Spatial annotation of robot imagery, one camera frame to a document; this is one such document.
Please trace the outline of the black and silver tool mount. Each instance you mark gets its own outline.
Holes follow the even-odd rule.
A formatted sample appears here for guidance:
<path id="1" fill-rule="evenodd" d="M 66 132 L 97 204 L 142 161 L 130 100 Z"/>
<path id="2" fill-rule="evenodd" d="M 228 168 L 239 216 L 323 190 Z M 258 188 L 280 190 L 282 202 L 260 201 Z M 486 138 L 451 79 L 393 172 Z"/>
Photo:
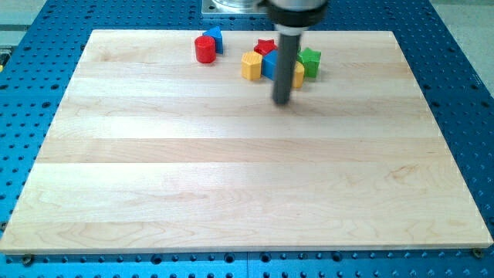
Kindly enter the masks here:
<path id="1" fill-rule="evenodd" d="M 298 36 L 321 22 L 328 0 L 268 0 L 267 14 L 276 29 L 287 36 Z"/>

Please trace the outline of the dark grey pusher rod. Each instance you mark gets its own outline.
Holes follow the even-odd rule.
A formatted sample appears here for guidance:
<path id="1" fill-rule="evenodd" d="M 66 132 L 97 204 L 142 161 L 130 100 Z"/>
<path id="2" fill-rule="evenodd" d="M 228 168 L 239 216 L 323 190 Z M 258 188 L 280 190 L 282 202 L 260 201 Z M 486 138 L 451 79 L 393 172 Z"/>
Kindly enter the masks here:
<path id="1" fill-rule="evenodd" d="M 301 35 L 279 35 L 272 100 L 276 105 L 286 105 L 290 100 L 294 67 Z"/>

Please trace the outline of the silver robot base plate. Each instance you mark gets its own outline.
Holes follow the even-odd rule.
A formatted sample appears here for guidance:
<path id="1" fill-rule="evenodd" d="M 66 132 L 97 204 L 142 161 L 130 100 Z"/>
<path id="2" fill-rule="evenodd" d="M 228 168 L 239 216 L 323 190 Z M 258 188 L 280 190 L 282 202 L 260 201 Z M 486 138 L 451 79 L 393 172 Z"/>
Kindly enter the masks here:
<path id="1" fill-rule="evenodd" d="M 263 0 L 202 0 L 203 15 L 254 15 L 266 14 L 266 2 Z"/>

